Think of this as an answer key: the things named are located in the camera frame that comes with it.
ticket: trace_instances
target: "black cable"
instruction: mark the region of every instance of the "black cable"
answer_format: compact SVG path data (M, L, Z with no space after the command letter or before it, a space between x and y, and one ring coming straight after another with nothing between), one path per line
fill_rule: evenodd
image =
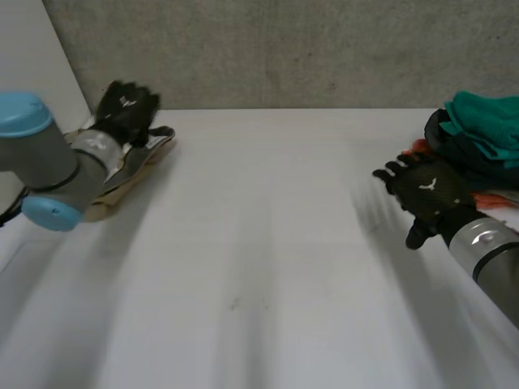
M0 228L22 212L22 200L27 196L27 194L27 188L23 188L16 196L15 201L0 215Z

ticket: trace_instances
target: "red cloth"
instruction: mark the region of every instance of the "red cloth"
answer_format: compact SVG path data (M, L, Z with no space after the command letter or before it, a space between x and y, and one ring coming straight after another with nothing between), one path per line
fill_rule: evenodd
M425 139L418 139L413 142L413 147L410 150L404 151L402 154L411 154L413 152L421 152L423 154L433 154L433 150ZM513 203L510 203L503 196L497 194L487 194L473 192L476 207L479 209L495 209L495 208L517 208Z

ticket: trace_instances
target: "light blue joint cap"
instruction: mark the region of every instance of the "light blue joint cap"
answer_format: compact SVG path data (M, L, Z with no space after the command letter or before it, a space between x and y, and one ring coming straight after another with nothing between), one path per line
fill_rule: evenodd
M71 231L83 218L81 212L61 201L31 195L22 202L22 212L33 223L53 231Z
M52 113L30 92L0 92L0 138L36 134L52 122Z

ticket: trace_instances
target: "teal cloth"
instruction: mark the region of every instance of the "teal cloth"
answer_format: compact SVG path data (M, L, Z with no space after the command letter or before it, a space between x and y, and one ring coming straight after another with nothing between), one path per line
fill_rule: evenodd
M519 96L491 99L458 92L445 108L452 121L440 125L447 133L463 132L505 168L519 166Z

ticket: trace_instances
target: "black glove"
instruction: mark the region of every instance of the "black glove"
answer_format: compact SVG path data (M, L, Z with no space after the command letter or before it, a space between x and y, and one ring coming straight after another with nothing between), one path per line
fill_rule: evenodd
M437 233L456 232L457 220L465 223L466 217L482 215L475 210L474 198L465 183L445 161L422 155L397 159L401 163L388 162L386 169L376 170L373 175L386 183L389 194L397 197L402 209L416 216L405 240L410 249L422 247Z
M121 145L143 147L159 105L160 97L146 87L113 81L97 107L91 128L106 132Z

